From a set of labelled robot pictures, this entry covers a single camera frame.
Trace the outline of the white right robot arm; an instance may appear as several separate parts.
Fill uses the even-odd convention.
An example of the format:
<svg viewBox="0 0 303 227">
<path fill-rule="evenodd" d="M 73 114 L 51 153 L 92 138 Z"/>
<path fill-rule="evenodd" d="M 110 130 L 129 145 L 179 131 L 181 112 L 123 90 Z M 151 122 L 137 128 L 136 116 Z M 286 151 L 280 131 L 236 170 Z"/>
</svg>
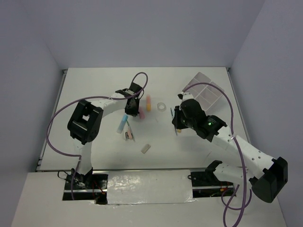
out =
<svg viewBox="0 0 303 227">
<path fill-rule="evenodd" d="M 206 115 L 192 97 L 182 96 L 175 107 L 172 124 L 176 129 L 190 128 L 200 138 L 209 141 L 230 154 L 242 154 L 248 169 L 252 192 L 262 201 L 271 203 L 288 182 L 288 162 L 273 158 L 255 148 L 243 138 L 233 135 L 230 127 L 215 115 Z"/>
</svg>

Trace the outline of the blue pen clear barrel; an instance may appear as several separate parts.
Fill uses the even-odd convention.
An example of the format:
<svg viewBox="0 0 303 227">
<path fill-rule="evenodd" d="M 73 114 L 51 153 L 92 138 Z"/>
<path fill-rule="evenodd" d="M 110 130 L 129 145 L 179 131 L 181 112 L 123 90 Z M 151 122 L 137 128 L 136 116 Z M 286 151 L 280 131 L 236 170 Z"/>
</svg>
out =
<svg viewBox="0 0 303 227">
<path fill-rule="evenodd" d="M 174 127 L 175 135 L 178 136 L 178 132 L 177 132 L 176 126 L 174 124 L 174 111 L 171 107 L 170 107 L 170 113 L 171 113 L 171 117 L 172 117 L 172 124 L 173 124 L 173 127 Z"/>
</svg>

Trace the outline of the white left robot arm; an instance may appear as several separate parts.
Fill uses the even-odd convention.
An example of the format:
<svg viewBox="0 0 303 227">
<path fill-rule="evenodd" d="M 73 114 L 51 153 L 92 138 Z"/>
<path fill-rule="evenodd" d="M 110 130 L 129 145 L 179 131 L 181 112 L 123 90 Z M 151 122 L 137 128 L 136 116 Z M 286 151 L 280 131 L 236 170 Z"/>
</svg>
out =
<svg viewBox="0 0 303 227">
<path fill-rule="evenodd" d="M 80 155 L 80 163 L 72 169 L 75 183 L 83 189 L 93 182 L 91 163 L 92 142 L 97 137 L 101 120 L 107 115 L 124 109 L 125 114 L 139 114 L 140 94 L 143 88 L 132 82 L 129 88 L 117 90 L 111 97 L 92 102 L 80 100 L 68 122 L 67 129 L 73 139 L 74 150 Z"/>
</svg>

